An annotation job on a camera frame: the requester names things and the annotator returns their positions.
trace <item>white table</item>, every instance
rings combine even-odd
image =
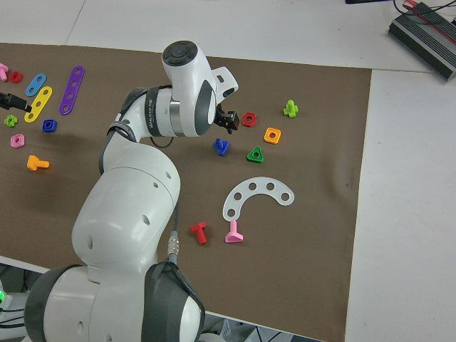
[[[387,34],[397,15],[343,0],[3,0],[0,41],[161,52],[189,39],[208,56],[374,69],[346,341],[454,341],[456,81]]]

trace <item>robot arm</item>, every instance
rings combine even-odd
[[[134,90],[110,127],[102,175],[73,227],[86,266],[50,270],[32,288],[24,320],[33,342],[197,341],[204,307],[177,262],[157,262],[179,174],[164,153],[138,142],[200,136],[214,122],[236,130],[236,113],[219,104],[238,87],[189,41],[168,46],[162,62],[172,86]],[[170,241],[175,256],[177,237]]]

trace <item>brown mat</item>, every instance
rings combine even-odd
[[[71,229],[99,177],[106,130],[131,89],[169,83],[160,54],[5,43],[0,51],[1,63],[24,74],[20,84],[0,82],[2,93],[25,97],[37,73],[45,73],[45,85],[53,88],[35,123],[25,123],[19,110],[0,108],[2,120],[8,114],[19,118],[15,128],[0,128],[0,255],[49,268],[79,262]],[[209,62],[212,68],[228,67],[239,83],[224,109],[239,116],[256,113],[259,122],[233,135],[214,125],[204,137],[177,138],[164,151],[182,180],[181,270],[209,311],[343,341],[371,71],[225,58]],[[61,96],[78,64],[85,67],[81,90],[73,112],[62,116]],[[300,109],[294,119],[282,114],[290,98]],[[41,131],[49,118],[58,122],[55,133]],[[268,127],[281,129],[278,145],[263,141]],[[15,150],[9,139],[17,133],[26,136],[26,146]],[[212,149],[215,138],[232,144],[226,157]],[[246,161],[256,146],[264,152],[262,164]],[[49,160],[51,168],[28,170],[31,154]],[[295,202],[282,207],[268,196],[249,199],[238,220],[244,242],[225,244],[224,201],[233,187],[258,176],[284,182]],[[209,242],[200,246],[187,229],[203,220]],[[167,238],[165,232],[160,258]]]

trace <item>green triangle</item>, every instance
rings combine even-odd
[[[260,147],[254,148],[250,153],[247,155],[247,160],[250,162],[263,162],[263,152],[261,151]]]

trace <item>purple link with holes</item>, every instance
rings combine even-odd
[[[84,76],[84,67],[75,66],[70,73],[68,83],[66,84],[65,92],[63,93],[62,101],[58,111],[61,115],[67,115],[73,109],[78,95],[79,87]]]

